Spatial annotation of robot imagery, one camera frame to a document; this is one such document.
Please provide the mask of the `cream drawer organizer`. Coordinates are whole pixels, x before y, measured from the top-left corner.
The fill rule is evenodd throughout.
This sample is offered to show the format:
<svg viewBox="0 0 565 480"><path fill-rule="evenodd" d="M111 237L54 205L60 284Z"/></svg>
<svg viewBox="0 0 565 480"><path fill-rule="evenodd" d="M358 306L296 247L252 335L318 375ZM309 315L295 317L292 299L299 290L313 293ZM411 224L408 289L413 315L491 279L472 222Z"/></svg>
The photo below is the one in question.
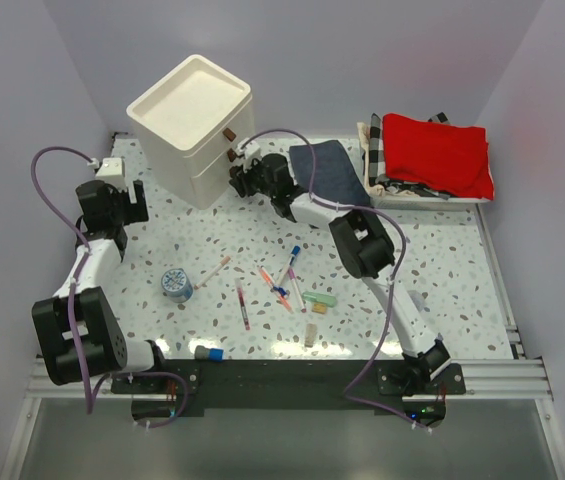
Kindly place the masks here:
<svg viewBox="0 0 565 480"><path fill-rule="evenodd" d="M249 84L194 54L126 108L158 184L198 209L229 187L240 140L255 133Z"/></svg>

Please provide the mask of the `green eraser case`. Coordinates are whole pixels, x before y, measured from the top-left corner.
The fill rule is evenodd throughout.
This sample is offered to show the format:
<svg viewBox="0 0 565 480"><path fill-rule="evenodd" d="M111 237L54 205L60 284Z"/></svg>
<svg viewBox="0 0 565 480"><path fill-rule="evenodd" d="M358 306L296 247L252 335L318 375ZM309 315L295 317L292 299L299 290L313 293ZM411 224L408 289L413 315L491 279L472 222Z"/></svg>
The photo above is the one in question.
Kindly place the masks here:
<svg viewBox="0 0 565 480"><path fill-rule="evenodd" d="M337 305L337 299L329 294L305 291L302 293L302 297L307 302L320 303L329 308L332 308Z"/></svg>

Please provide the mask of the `beige eraser block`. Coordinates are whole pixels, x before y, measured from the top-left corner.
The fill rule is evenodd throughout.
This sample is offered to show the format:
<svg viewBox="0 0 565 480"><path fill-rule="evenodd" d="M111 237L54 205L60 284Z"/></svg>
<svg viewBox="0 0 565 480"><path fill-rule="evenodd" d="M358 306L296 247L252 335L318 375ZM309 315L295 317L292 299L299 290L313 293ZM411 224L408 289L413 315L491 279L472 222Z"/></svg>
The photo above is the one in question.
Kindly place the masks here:
<svg viewBox="0 0 565 480"><path fill-rule="evenodd" d="M312 348L315 344L317 338L317 325L314 323L308 323L306 325L305 336L304 336L304 346L306 348Z"/></svg>

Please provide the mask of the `blue grey glue stick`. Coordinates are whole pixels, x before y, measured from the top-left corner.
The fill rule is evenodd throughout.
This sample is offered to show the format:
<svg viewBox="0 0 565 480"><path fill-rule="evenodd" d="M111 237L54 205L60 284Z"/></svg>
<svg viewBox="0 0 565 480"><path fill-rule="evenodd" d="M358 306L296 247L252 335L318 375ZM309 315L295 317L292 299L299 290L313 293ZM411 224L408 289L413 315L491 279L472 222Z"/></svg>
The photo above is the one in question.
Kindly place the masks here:
<svg viewBox="0 0 565 480"><path fill-rule="evenodd" d="M224 352L218 348L206 347L204 345L197 345L194 350L194 358L200 362L222 362L224 359Z"/></svg>

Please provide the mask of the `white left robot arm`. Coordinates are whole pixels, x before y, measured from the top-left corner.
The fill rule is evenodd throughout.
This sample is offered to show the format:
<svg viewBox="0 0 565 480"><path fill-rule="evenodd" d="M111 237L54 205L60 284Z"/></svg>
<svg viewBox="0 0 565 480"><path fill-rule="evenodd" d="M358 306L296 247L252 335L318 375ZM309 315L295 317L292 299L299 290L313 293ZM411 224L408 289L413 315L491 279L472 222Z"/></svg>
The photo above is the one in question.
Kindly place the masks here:
<svg viewBox="0 0 565 480"><path fill-rule="evenodd" d="M63 285L32 307L41 355L51 381L79 382L82 372L73 341L69 314L80 334L88 374L134 372L135 382L147 392L162 390L169 368L153 340L127 340L105 296L105 287L125 256L125 227L149 219L143 182L133 182L134 198L126 190L102 180L76 188L82 215L74 226L76 260Z"/></svg>

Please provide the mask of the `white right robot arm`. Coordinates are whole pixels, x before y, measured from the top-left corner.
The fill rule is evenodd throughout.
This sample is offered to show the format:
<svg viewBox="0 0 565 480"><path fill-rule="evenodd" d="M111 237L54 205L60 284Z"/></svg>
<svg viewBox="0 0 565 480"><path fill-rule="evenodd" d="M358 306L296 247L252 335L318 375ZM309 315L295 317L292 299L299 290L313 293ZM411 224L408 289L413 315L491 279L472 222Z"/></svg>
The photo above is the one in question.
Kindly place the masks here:
<svg viewBox="0 0 565 480"><path fill-rule="evenodd" d="M402 382L421 393L431 392L442 382L450 354L411 295L395 280L404 255L395 253L380 212L310 194L296 183L280 154L256 159L249 167L232 166L229 184L242 198L266 196L282 218L328 231L345 270L364 282L387 314L402 349Z"/></svg>

